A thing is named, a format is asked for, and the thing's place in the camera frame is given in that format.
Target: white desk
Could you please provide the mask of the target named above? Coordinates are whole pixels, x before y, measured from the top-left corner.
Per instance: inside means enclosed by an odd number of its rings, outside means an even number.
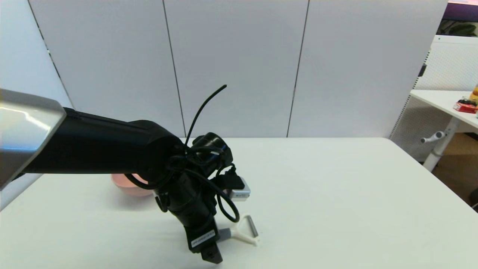
[[[452,119],[445,129],[447,136],[441,139],[428,155],[424,167],[429,171],[435,168],[436,164],[440,160],[443,152],[448,146],[448,143],[453,138],[461,121],[478,128],[478,119],[475,114],[458,112],[453,109],[456,101],[460,100],[463,96],[470,96],[471,91],[450,91],[450,90],[412,90],[410,95],[415,97],[431,106],[438,108],[439,110],[446,112],[452,116]]]
[[[203,262],[151,197],[108,175],[45,175],[2,212],[0,268],[476,268],[478,214],[389,140],[225,140],[258,247],[227,240],[222,264]]]

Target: white partition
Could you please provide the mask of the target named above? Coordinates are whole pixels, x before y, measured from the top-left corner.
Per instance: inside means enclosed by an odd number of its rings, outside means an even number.
[[[447,0],[312,0],[290,137],[388,137]]]
[[[306,0],[165,0],[186,130],[285,137]]]
[[[162,1],[30,3],[76,109],[184,136]]]
[[[1,0],[0,19],[0,88],[47,97],[72,107],[28,0]]]

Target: desk leg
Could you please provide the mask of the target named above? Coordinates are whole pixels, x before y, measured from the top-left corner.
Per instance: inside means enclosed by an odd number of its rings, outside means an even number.
[[[438,140],[438,143],[436,143],[435,147],[433,148],[432,152],[428,155],[428,157],[425,160],[425,163],[423,163],[423,166],[428,170],[432,171],[433,168],[435,168],[436,164],[440,160],[440,158],[443,156],[443,152],[446,149],[446,146],[448,146],[448,143],[450,143],[451,139],[455,135],[456,129],[460,125],[460,120],[452,117],[450,120],[450,123],[445,129],[445,134],[446,136],[440,140]]]

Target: pegboard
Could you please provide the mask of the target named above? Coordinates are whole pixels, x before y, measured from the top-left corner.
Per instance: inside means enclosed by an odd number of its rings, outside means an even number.
[[[417,90],[473,90],[478,83],[478,38],[437,35]]]
[[[417,78],[414,89],[471,91],[478,83],[478,38],[437,35],[425,63],[426,71]],[[423,161],[436,142],[422,144],[420,138],[444,130],[450,119],[447,113],[409,97],[390,139]]]

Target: black cable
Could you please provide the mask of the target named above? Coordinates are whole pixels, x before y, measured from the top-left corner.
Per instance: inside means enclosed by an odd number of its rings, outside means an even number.
[[[195,172],[195,171],[192,171],[192,170],[189,170],[189,169],[184,169],[184,172],[185,173],[188,173],[190,174],[191,176],[194,176],[195,178],[198,178],[200,180],[202,180],[206,185],[208,185],[210,188],[212,188],[213,190],[216,191],[217,193],[217,197],[218,197],[218,200],[217,200],[217,203],[219,204],[219,208],[221,209],[221,212],[226,216],[226,218],[228,218],[230,221],[232,222],[239,222],[239,219],[240,219],[240,216],[239,216],[239,211],[236,207],[236,205],[234,204],[234,202],[231,200],[231,198],[229,198],[228,195],[226,195],[223,190],[221,190],[218,186],[216,186],[216,184],[212,183],[210,180],[208,180],[206,177],[204,177],[203,175]],[[226,203],[228,203],[228,205],[231,207],[232,211],[234,212],[234,218],[229,215],[226,210],[224,210],[224,208],[222,207],[222,203],[221,203],[221,200],[219,199],[219,197],[222,197]]]
[[[218,93],[220,93],[222,90],[224,90],[225,88],[227,87],[227,85],[222,85],[221,88],[217,89],[215,92],[213,92],[213,94],[211,94],[207,99],[206,101],[204,101],[204,103],[201,105],[201,107],[199,108],[199,110],[197,111],[196,113],[196,116],[194,116],[194,119],[193,119],[193,123],[191,124],[191,127],[189,128],[189,132],[187,134],[187,137],[186,137],[186,142],[184,143],[186,146],[187,146],[187,142],[189,141],[189,138],[191,137],[191,133],[193,131],[193,128],[194,128],[194,124],[196,123],[196,120],[197,118],[199,117],[199,114],[201,113],[201,111],[203,110],[203,108],[206,106],[207,102],[209,102],[211,99],[213,99],[214,96],[216,96]]]

